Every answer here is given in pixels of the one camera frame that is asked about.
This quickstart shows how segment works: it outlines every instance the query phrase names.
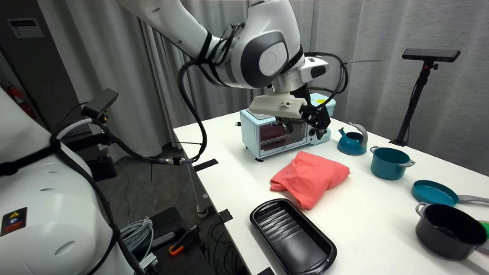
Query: black pot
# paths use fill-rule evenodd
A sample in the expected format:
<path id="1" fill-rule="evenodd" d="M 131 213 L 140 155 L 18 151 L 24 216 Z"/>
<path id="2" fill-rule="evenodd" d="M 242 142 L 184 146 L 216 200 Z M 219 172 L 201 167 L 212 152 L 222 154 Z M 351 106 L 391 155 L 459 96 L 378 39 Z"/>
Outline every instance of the black pot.
<path id="1" fill-rule="evenodd" d="M 415 233 L 423 245 L 449 259 L 464 259 L 485 239 L 481 222 L 446 204 L 418 204 Z"/>

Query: white table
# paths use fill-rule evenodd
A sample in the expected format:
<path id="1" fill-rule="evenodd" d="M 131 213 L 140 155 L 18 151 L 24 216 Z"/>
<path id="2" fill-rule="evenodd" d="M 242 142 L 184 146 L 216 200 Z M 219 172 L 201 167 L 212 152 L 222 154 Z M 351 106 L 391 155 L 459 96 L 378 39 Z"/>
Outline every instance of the white table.
<path id="1" fill-rule="evenodd" d="M 258 273 L 271 267 L 276 273 L 279 268 L 270 265 L 250 230 L 248 213 L 268 198 L 284 197 L 268 190 L 268 180 L 299 149 L 256 161 L 241 142 L 238 119 L 238 112 L 232 112 L 204 120 L 209 143 L 200 161 L 216 158 L 218 163 L 201 169 L 198 178 L 216 210 L 229 209 L 233 215 L 226 226 L 248 270 Z M 336 149 L 340 137 L 337 128 L 343 125 L 332 119 L 328 142 L 300 148 L 349 166 L 349 177 L 342 184 L 326 190 L 311 210 L 303 210 L 337 247 L 336 261 L 326 273 L 489 273 L 485 255 L 475 252 L 465 261 L 447 261 L 421 247 L 413 230 L 418 221 L 413 210 L 417 201 L 410 195 L 415 180 L 429 178 L 458 193 L 489 197 L 489 177 L 404 146 L 401 149 L 415 164 L 400 180 L 380 180 L 369 172 L 369 151 L 346 155 Z M 180 142 L 200 140 L 195 123 L 175 128 L 175 134 Z M 369 132 L 368 146 L 371 145 L 394 146 L 387 145 L 387 138 Z M 198 149 L 195 145 L 183 148 L 187 155 Z M 489 207 L 456 207 L 478 219 L 489 219 Z"/>

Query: pink towel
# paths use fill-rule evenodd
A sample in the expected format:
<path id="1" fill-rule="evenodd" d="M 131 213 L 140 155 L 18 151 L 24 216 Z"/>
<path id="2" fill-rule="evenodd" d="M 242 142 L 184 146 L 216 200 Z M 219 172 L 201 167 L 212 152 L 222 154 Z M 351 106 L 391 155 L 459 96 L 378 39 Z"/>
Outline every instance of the pink towel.
<path id="1" fill-rule="evenodd" d="M 299 151 L 271 177 L 270 189 L 288 190 L 302 209 L 310 209 L 326 189 L 342 183 L 348 174 L 349 167 L 342 163 Z"/>

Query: gray curtain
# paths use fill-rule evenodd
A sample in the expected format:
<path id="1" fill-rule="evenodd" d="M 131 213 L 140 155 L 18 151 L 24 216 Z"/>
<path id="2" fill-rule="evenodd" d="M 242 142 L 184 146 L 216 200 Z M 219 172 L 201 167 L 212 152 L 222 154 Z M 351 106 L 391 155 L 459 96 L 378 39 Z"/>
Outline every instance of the gray curtain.
<path id="1" fill-rule="evenodd" d="M 192 122 L 175 87 L 175 71 L 184 56 L 161 36 L 120 10 L 114 0 L 65 2 L 41 0 L 41 2 L 57 47 L 60 44 L 67 51 L 62 54 L 59 48 L 67 70 L 74 77 L 73 82 L 77 80 L 76 91 L 83 94 L 82 90 L 96 90 L 94 87 L 102 83 L 126 91 L 123 96 L 128 99 L 119 102 L 119 112 L 114 112 L 115 129 L 122 137 L 134 145 L 140 138 L 152 140 L 143 143 L 154 148 L 161 138 L 170 140 L 167 123 L 177 126 Z M 406 47 L 459 48 L 461 54 L 453 64 L 439 62 L 438 70 L 430 73 L 412 117 L 409 145 L 489 174 L 485 164 L 489 161 L 489 142 L 485 142 L 489 1 L 290 0 L 290 2 L 303 50 L 331 51 L 348 61 L 349 85 L 337 96 L 334 116 L 362 123 L 389 138 L 398 131 L 421 65 L 418 61 L 401 59 L 401 51 Z M 219 35 L 230 22 L 245 18 L 248 1 L 183 0 L 183 4 L 204 27 Z M 71 54 L 80 57 L 74 62 L 70 61 Z M 331 70 L 314 85 L 334 85 L 337 68 L 332 59 L 329 62 Z M 210 85 L 198 71 L 189 73 L 187 83 L 201 117 L 244 108 L 250 97 L 259 93 Z"/>

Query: black baking tray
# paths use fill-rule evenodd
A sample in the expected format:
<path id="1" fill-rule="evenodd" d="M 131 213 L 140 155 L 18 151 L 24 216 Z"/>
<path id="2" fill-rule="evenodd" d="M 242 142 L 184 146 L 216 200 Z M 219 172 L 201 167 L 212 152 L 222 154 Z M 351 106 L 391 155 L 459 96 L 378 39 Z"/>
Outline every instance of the black baking tray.
<path id="1" fill-rule="evenodd" d="M 248 218 L 287 275 L 323 273 L 332 264 L 337 253 L 334 242 L 290 200 L 267 200 Z"/>

